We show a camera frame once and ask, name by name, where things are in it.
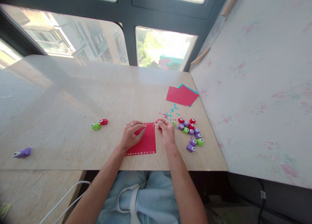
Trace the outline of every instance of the window frame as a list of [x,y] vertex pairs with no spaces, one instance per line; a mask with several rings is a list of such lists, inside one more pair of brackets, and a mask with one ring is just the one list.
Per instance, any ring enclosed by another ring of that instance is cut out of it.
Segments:
[[[59,14],[120,22],[123,25],[129,65],[133,66],[137,66],[136,26],[197,35],[197,41],[184,67],[184,71],[189,71],[190,63],[196,59],[225,1],[205,0],[204,4],[198,4],[183,0],[148,0],[146,2],[144,0],[117,0],[116,3],[104,0],[0,0],[0,3]],[[0,17],[0,24],[3,24],[3,20],[4,18]],[[4,21],[8,24],[10,19],[6,18]],[[26,37],[22,45],[18,45],[18,41],[14,41],[14,38],[9,38],[13,34]],[[32,38],[29,38],[30,36],[22,33],[22,30],[15,30],[6,34],[1,33],[0,37],[25,56],[29,54],[47,55],[43,49],[35,44]]]

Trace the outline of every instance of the table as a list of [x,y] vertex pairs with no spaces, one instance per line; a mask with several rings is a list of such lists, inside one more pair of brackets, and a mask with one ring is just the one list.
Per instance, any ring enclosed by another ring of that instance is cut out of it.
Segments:
[[[81,170],[0,170],[0,201],[12,204],[6,223],[39,223],[84,175]],[[44,223],[54,223],[61,216],[72,198],[77,197],[79,187],[68,194]]]
[[[196,118],[205,144],[189,153],[189,135],[176,129],[188,170],[227,171],[200,98],[192,107],[166,101],[169,86],[196,89],[190,73],[62,57],[30,55],[1,71],[0,169],[99,170],[131,120]],[[91,123],[107,118],[94,131]],[[11,155],[32,147],[22,160]],[[169,170],[162,138],[155,154],[129,156],[121,170]]]

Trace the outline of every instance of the finger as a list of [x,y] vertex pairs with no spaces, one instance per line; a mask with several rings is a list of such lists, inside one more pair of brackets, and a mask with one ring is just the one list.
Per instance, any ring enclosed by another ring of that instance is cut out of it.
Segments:
[[163,118],[157,118],[157,120],[155,121],[155,123],[158,123],[159,121],[163,121]]
[[157,119],[157,123],[158,123],[159,121],[162,121],[163,123],[165,123],[166,126],[168,126],[168,124],[170,123],[170,121],[169,121],[168,119],[166,119],[166,118],[158,118],[158,119]]
[[143,135],[145,133],[145,129],[143,129],[136,137],[136,140],[137,142],[139,142],[142,138],[143,138]]
[[138,120],[133,120],[133,121],[131,121],[131,123],[132,123],[133,125],[144,124],[143,122],[138,121]]
[[161,128],[166,127],[165,123],[163,123],[162,121],[158,121],[158,125],[159,125]]
[[137,124],[137,125],[134,125],[133,127],[131,127],[131,131],[134,133],[140,128],[146,128],[146,126],[144,124]]
[[143,122],[140,122],[140,121],[137,121],[137,120],[132,120],[130,123],[127,124],[126,128],[134,127],[136,124],[143,124]]

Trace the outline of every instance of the red cardstock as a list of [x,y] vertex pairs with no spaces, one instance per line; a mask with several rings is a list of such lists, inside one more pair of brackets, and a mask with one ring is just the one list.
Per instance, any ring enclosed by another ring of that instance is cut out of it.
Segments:
[[180,88],[169,87],[167,94],[167,101],[176,104],[191,106],[199,95],[182,85]]
[[166,100],[188,106],[188,101],[184,97],[183,90],[177,87],[169,87]]
[[[137,156],[144,154],[156,153],[156,141],[155,141],[155,124],[144,123],[146,125],[143,138],[126,152],[125,156]],[[143,128],[138,129],[134,134],[138,135]]]
[[191,106],[194,103],[194,101],[197,99],[197,97],[199,97],[198,94],[196,94],[195,92],[193,92],[192,90],[190,90],[184,85],[182,85],[179,89],[182,89],[183,92],[185,93],[185,98],[187,98],[187,100],[189,101],[188,106]]

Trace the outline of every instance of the white cable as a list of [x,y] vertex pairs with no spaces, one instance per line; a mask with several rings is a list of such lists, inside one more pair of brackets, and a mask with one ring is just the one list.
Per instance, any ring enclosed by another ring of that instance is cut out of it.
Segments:
[[[53,207],[53,209],[51,209],[51,211],[42,219],[42,221],[41,221],[39,224],[42,224],[42,223],[48,218],[48,216],[56,209],[56,207],[65,199],[65,197],[68,195],[68,193],[69,193],[75,186],[77,186],[77,185],[80,184],[80,183],[87,183],[87,184],[89,184],[89,185],[91,184],[91,182],[89,182],[89,181],[79,181],[79,182],[77,182],[75,185],[73,185],[73,186],[69,189],[69,191],[65,194],[65,196],[63,196],[63,198]],[[71,207],[77,200],[79,200],[84,194],[85,194],[85,192],[84,192],[81,196],[79,196],[78,199],[76,199],[76,200],[66,209],[66,211],[58,218],[58,220],[57,220],[55,223],[57,223],[57,222],[62,218],[62,216],[67,212],[67,210],[70,209],[70,207]]]

